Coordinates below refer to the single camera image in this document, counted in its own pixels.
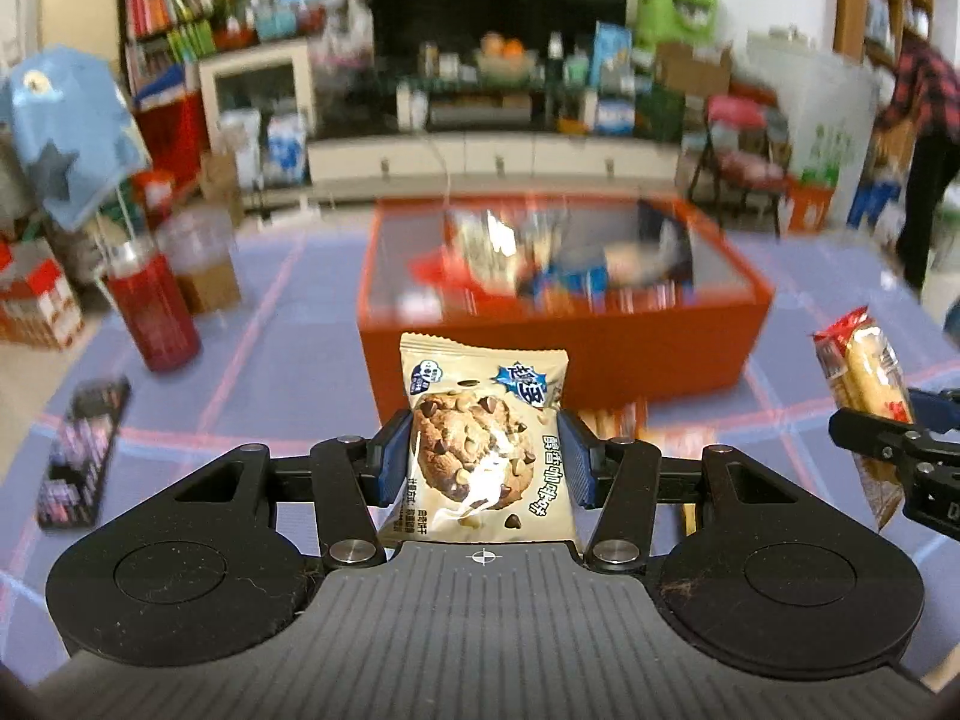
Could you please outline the beige chocolate cookie packet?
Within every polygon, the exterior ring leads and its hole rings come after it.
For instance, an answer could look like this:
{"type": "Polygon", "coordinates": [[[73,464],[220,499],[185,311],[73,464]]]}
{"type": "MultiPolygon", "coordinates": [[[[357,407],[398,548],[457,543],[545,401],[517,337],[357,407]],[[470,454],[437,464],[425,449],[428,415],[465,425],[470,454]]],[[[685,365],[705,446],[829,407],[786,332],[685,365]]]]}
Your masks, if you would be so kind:
{"type": "Polygon", "coordinates": [[[405,333],[400,357],[409,471],[384,544],[574,543],[558,429],[568,353],[405,333]]]}

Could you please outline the person in plaid shirt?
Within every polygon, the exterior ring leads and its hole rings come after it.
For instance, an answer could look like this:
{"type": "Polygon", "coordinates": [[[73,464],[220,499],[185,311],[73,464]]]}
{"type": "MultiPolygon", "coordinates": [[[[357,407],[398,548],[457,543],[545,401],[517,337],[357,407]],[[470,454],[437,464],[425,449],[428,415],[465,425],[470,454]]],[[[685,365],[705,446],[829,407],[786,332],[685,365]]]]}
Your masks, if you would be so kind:
{"type": "Polygon", "coordinates": [[[903,121],[914,128],[914,149],[905,188],[905,224],[895,252],[903,278],[923,293],[935,209],[958,174],[958,70],[931,44],[903,37],[895,89],[875,119],[877,130],[903,121]]]}

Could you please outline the white glass-door cabinet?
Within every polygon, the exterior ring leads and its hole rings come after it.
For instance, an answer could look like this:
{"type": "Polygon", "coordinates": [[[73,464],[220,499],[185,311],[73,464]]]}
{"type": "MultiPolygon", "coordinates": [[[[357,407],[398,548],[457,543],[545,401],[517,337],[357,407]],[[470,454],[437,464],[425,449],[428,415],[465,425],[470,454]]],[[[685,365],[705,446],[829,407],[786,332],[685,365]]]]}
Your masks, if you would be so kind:
{"type": "Polygon", "coordinates": [[[218,140],[220,119],[227,110],[294,109],[302,115],[306,132],[316,133],[316,93],[306,37],[208,55],[197,64],[197,73],[210,143],[218,140]]]}

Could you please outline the fruit bowl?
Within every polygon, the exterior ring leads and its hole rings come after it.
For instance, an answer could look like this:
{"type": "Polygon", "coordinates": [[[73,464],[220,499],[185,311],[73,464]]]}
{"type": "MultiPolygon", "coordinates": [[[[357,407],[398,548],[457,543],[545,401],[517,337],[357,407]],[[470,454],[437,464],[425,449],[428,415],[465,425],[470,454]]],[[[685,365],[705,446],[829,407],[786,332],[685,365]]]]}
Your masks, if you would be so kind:
{"type": "Polygon", "coordinates": [[[520,85],[528,82],[539,60],[519,39],[508,39],[499,32],[487,32],[475,52],[478,76],[485,82],[520,85]]]}

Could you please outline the red white carton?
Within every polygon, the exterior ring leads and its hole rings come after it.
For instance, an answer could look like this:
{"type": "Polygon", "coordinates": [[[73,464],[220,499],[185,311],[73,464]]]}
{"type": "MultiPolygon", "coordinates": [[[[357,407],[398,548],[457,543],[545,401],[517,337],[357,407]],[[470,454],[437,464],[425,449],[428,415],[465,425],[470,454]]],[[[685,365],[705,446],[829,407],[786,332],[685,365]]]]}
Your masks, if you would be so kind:
{"type": "Polygon", "coordinates": [[[44,239],[2,242],[2,340],[65,349],[82,333],[83,314],[64,269],[44,239]]]}

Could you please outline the red clear breadstick packet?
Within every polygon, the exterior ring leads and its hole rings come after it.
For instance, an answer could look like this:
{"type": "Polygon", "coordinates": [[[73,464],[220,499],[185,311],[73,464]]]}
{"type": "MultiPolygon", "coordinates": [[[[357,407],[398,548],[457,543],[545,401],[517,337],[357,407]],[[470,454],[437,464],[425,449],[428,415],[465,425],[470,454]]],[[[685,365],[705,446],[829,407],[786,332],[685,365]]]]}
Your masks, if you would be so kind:
{"type": "MultiPolygon", "coordinates": [[[[863,305],[812,335],[815,355],[838,408],[913,424],[914,413],[900,362],[887,335],[863,305]]],[[[884,530],[903,502],[895,468],[878,455],[854,452],[862,491],[884,530]]]]}

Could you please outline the black remote control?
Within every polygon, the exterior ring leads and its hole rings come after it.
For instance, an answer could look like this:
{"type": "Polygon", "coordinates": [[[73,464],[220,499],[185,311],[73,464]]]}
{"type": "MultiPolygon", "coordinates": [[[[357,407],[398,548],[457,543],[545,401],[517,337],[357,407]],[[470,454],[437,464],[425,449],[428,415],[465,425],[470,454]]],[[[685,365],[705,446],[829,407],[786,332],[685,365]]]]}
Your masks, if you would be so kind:
{"type": "Polygon", "coordinates": [[[98,522],[130,392],[127,377],[93,380],[73,392],[37,493],[36,520],[43,530],[78,530],[98,522]]]}

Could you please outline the red folding chair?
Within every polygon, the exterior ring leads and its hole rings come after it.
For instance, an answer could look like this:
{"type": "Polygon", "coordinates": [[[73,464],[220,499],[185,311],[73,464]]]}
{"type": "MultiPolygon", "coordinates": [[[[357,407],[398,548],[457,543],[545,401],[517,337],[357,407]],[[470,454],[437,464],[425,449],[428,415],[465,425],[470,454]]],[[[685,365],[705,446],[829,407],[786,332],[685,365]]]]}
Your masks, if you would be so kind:
{"type": "Polygon", "coordinates": [[[711,176],[711,203],[716,218],[722,213],[722,188],[739,194],[734,215],[742,213],[752,195],[768,200],[773,232],[781,238],[779,207],[788,195],[788,172],[775,160],[766,107],[755,99],[715,94],[704,101],[704,145],[686,188],[695,200],[703,172],[711,176]]]}

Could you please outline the blue plaid tablecloth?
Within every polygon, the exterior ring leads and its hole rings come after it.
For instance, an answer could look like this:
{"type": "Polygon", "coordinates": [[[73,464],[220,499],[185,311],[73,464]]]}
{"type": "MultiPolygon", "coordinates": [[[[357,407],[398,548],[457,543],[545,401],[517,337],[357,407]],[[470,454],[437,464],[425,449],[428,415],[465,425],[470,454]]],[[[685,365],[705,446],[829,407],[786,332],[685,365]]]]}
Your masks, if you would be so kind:
{"type": "MultiPolygon", "coordinates": [[[[924,390],[957,385],[957,349],[869,250],[750,234],[736,244],[776,291],[742,377],[720,394],[649,406],[644,422],[663,439],[735,445],[867,520],[853,461],[828,439],[833,402],[812,333],[867,305],[908,382],[924,390]]],[[[247,239],[241,307],[205,322],[199,359],[171,376],[146,369],[117,319],[75,351],[3,349],[2,411],[21,426],[2,437],[2,658],[21,679],[41,681],[65,660],[43,591],[70,536],[39,530],[34,501],[73,390],[119,376],[132,385],[107,468],[106,517],[244,442],[299,455],[337,434],[372,433],[379,418],[356,328],[364,249],[358,232],[247,239]]]]}

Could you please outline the red soda can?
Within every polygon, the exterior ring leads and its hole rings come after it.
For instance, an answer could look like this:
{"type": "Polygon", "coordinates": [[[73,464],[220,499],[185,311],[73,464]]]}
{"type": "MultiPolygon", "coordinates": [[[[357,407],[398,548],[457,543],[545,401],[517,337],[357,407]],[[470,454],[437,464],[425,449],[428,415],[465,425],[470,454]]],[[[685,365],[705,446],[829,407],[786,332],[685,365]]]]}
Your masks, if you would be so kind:
{"type": "Polygon", "coordinates": [[[167,258],[149,236],[107,254],[106,286],[151,372],[181,369],[200,353],[200,337],[167,258]]]}

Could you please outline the blue star cloth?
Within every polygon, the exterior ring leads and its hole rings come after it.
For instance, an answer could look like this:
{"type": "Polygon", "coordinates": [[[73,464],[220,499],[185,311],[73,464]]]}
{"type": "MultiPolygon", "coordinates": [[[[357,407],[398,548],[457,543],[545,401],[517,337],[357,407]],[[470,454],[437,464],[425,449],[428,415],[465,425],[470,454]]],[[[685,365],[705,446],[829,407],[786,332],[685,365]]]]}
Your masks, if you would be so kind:
{"type": "Polygon", "coordinates": [[[139,126],[104,60],[53,46],[2,82],[2,124],[37,201],[75,232],[151,166],[139,126]]]}

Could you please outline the orange storage box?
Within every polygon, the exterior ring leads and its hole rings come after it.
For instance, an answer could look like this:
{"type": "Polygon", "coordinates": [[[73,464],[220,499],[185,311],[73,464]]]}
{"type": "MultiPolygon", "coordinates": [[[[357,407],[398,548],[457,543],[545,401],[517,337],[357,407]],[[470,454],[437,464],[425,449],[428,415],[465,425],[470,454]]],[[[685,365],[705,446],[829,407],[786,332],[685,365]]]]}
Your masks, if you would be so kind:
{"type": "Polygon", "coordinates": [[[563,349],[563,403],[620,410],[736,385],[773,304],[771,283],[711,220],[683,200],[615,195],[472,195],[384,202],[374,212],[358,293],[358,328],[374,403],[407,403],[400,337],[423,333],[494,349],[563,349]],[[617,286],[602,309],[540,312],[519,296],[489,298],[421,284],[413,257],[451,254],[451,211],[490,210],[534,232],[540,260],[604,255],[617,286]]]}

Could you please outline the cream gourd biscuit bag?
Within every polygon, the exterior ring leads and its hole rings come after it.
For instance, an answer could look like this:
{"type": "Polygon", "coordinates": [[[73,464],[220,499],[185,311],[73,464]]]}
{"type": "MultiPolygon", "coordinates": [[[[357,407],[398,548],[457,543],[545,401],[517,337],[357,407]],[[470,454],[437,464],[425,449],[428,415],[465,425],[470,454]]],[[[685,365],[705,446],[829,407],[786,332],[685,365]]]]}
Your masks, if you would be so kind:
{"type": "Polygon", "coordinates": [[[514,294],[526,268],[526,255],[514,227],[493,211],[451,211],[452,252],[466,264],[467,273],[491,294],[514,294]]]}

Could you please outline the clear plastic jar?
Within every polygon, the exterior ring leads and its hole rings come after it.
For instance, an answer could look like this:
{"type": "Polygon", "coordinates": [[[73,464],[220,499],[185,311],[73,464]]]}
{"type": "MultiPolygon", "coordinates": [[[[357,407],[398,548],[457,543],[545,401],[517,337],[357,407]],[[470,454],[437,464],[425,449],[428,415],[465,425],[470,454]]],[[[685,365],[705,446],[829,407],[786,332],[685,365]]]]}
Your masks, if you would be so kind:
{"type": "Polygon", "coordinates": [[[197,205],[181,210],[158,227],[156,241],[194,316],[221,312],[241,302],[231,255],[235,228],[224,208],[197,205]]]}

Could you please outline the blue candy cookie packet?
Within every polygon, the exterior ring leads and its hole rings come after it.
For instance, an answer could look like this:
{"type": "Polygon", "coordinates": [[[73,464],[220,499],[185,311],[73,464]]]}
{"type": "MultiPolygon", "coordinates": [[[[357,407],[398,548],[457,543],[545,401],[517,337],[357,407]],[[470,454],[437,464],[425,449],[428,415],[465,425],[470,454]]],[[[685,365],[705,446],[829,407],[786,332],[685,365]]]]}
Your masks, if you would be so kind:
{"type": "Polygon", "coordinates": [[[602,309],[617,286],[604,255],[585,259],[555,259],[545,270],[525,277],[517,296],[540,312],[602,309]]]}

